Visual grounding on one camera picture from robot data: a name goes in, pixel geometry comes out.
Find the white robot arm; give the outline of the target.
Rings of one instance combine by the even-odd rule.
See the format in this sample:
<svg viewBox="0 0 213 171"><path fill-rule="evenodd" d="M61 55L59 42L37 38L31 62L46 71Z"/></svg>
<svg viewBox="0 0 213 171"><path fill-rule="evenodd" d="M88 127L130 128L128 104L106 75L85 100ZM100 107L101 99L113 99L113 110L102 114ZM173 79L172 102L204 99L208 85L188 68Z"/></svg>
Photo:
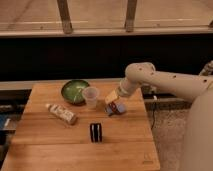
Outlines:
<svg viewBox="0 0 213 171"><path fill-rule="evenodd" d="M198 75L158 71L150 62L129 64L125 69L125 77L106 96L105 103L109 104L120 97L129 98L143 84L189 102L213 99L213 60L206 63Z"/></svg>

